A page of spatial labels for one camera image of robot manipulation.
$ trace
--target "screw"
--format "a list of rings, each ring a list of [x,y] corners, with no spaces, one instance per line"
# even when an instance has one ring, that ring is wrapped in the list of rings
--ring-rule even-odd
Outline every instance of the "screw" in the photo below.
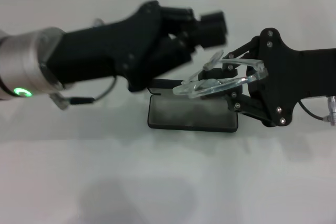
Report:
[[[135,59],[135,56],[134,56],[133,54],[129,54],[129,55],[128,55],[128,58],[129,58],[130,60],[134,60],[134,59]]]
[[[280,123],[281,123],[281,124],[285,124],[285,123],[286,123],[286,119],[281,118],[281,119],[280,119]]]

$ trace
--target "transparent plastic piece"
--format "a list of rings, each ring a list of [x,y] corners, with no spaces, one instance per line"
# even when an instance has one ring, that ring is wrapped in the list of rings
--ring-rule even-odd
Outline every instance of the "transparent plastic piece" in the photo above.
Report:
[[[182,85],[177,86],[173,89],[173,93],[175,95],[187,95],[190,98],[202,97],[204,95],[214,94],[218,92],[222,92],[228,89],[232,89],[243,84],[251,83],[257,80],[264,79],[268,76],[267,69],[264,66],[264,62],[262,60],[254,60],[254,59],[227,59],[228,55],[223,59],[223,51],[217,52],[212,56],[209,62],[207,62],[203,68],[194,73],[188,79],[182,81]],[[251,76],[246,76],[242,78],[234,78],[231,80],[225,79],[207,79],[207,80],[194,80],[197,78],[198,74],[203,70],[209,71],[213,69],[217,64],[239,64],[245,65],[249,67],[253,67],[256,71]]]

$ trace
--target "metal cylinder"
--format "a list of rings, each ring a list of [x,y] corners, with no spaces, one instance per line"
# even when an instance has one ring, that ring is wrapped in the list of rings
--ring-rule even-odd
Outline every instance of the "metal cylinder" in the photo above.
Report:
[[[336,126],[336,97],[328,97],[329,122],[331,126]]]
[[[62,90],[62,85],[46,68],[63,31],[47,28],[18,36],[8,36],[0,44],[0,99]]]

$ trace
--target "white table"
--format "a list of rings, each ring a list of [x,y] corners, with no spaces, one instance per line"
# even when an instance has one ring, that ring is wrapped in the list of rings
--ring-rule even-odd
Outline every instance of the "white table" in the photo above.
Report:
[[[146,0],[0,0],[10,34],[113,22]],[[279,29],[293,49],[336,47],[336,0],[159,0],[197,14],[221,9],[226,52]],[[165,75],[185,78],[194,64]],[[98,94],[111,80],[69,91]],[[234,134],[152,130],[149,95],[119,80],[93,106],[59,111],[46,97],[0,103],[0,223],[215,224],[336,221],[336,130],[296,106],[288,127],[239,116]],[[326,99],[305,104],[328,113]]]

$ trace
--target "black cable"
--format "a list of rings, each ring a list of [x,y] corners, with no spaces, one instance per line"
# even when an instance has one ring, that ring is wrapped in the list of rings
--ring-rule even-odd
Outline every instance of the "black cable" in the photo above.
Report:
[[[117,76],[114,76],[114,79],[113,79],[113,82],[111,83],[111,85],[106,89],[106,91],[101,93],[96,98],[93,98],[93,97],[70,97],[70,98],[67,98],[67,99],[69,100],[69,103],[71,105],[81,105],[81,104],[95,103],[95,102],[103,99],[105,96],[107,96],[114,89],[116,84],[117,84]]]
[[[307,108],[306,106],[303,105],[303,103],[301,101],[299,101],[299,104],[301,106],[301,108],[303,108],[304,111],[306,111],[306,113],[310,116],[312,116],[313,118],[317,119],[317,120],[320,120],[320,121],[323,121],[323,118],[318,116],[318,115],[315,115],[313,113],[311,113]]]
[[[97,96],[94,101],[99,101],[101,99],[103,99],[105,96],[107,96],[111,91],[112,89],[114,89],[114,87],[116,86],[117,84],[117,76],[114,76],[114,80],[113,82],[111,83],[111,85],[106,89],[105,92],[103,92],[101,95]]]

